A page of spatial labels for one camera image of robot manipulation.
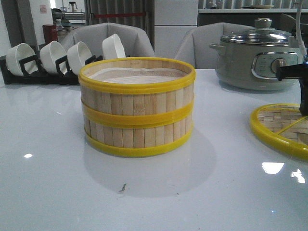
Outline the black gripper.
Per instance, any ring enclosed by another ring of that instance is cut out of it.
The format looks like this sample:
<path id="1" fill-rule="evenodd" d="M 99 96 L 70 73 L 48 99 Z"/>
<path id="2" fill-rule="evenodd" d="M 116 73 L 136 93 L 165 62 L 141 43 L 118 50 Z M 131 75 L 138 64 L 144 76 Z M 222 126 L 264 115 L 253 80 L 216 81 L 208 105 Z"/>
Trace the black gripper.
<path id="1" fill-rule="evenodd" d="M 299 111 L 301 115 L 308 115 L 308 64 L 296 64 L 290 66 L 280 66 L 276 72 L 279 81 L 283 79 L 299 79 L 301 89 L 301 102 Z"/>

